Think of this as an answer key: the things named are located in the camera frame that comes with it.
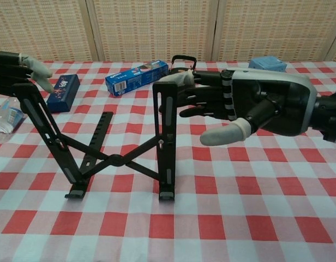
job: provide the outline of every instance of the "small blue box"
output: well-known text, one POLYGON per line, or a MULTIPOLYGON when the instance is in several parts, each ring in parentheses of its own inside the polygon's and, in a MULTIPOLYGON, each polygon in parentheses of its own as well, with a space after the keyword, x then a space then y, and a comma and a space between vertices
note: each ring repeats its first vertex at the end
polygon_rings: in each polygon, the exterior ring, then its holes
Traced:
POLYGON ((80 87, 79 77, 75 75, 62 75, 54 86, 47 100, 51 113, 69 112, 80 87))
POLYGON ((115 97, 150 84, 168 74, 168 64, 161 60, 143 64, 105 78, 109 92, 115 97))
POLYGON ((248 68, 284 72, 287 64, 274 56, 256 57, 250 60, 248 68))

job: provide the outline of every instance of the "table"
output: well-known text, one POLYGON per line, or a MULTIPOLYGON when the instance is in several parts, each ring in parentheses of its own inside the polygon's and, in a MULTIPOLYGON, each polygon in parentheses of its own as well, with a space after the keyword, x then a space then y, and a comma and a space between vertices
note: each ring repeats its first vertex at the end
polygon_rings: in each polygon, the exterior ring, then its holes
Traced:
MULTIPOLYGON (((103 152, 124 154, 154 135, 152 86, 114 98, 104 84, 141 63, 46 64, 53 84, 62 74, 81 80, 71 112, 54 114, 64 134, 88 144, 100 114, 113 111, 103 152)), ((248 64, 197 69, 227 65, 248 64)), ((336 90, 336 62, 289 63, 287 72, 308 75, 320 94, 336 90)), ((310 129, 202 146, 199 135, 221 125, 178 117, 174 203, 159 203, 158 184, 125 166, 96 174, 85 198, 73 201, 26 119, 0 145, 0 261, 336 261, 336 144, 310 129)), ((83 154, 73 154, 80 164, 83 154)), ((137 162, 155 169, 155 150, 137 162)))

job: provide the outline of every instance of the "robotic hand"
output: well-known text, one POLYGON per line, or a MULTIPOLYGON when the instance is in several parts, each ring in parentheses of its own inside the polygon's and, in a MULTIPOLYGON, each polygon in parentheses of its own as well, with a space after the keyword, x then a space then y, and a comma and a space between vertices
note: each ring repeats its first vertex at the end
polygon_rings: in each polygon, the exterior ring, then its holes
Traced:
POLYGON ((21 53, 0 51, 0 94, 7 94, 13 84, 27 83, 28 78, 45 91, 52 93, 53 86, 48 78, 52 72, 37 59, 21 53))
POLYGON ((203 145, 243 141, 259 128, 296 136, 309 127, 319 130, 324 140, 336 143, 336 93, 318 97, 307 76, 250 68, 222 72, 186 69, 160 81, 173 81, 181 88, 178 107, 192 105, 181 111, 180 117, 231 121, 205 131, 200 137, 203 145))

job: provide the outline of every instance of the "foldable stand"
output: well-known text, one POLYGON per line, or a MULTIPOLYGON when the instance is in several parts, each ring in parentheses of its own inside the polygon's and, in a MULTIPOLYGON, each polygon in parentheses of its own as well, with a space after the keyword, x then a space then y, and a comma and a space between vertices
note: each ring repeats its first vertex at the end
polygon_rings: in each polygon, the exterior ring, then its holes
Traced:
POLYGON ((155 82, 153 84, 155 136, 124 156, 106 155, 100 152, 113 116, 112 112, 103 112, 90 144, 85 145, 60 132, 39 90, 31 82, 3 88, 0 90, 0 94, 17 97, 22 111, 28 114, 56 162, 69 182, 73 184, 70 193, 65 195, 66 198, 82 199, 93 175, 109 165, 126 165, 159 181, 160 200, 174 200, 177 91, 177 85, 173 82, 155 82), (158 110, 159 93, 161 95, 161 115, 158 110), (85 153, 80 168, 77 166, 69 146, 85 153), (133 161, 134 158, 153 147, 156 147, 157 150, 158 172, 133 161))

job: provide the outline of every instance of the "blue box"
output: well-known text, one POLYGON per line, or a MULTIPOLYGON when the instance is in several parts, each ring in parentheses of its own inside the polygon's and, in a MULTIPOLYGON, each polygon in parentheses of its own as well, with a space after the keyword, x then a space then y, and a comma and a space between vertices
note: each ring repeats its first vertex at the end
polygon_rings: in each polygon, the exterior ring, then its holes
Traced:
POLYGON ((150 84, 168 74, 168 64, 161 60, 143 64, 105 78, 109 92, 118 97, 141 86, 150 84))
POLYGON ((248 68, 284 72, 287 64, 274 56, 256 57, 250 60, 248 68))
POLYGON ((75 75, 62 75, 54 86, 47 100, 51 113, 69 112, 80 87, 79 77, 75 75))

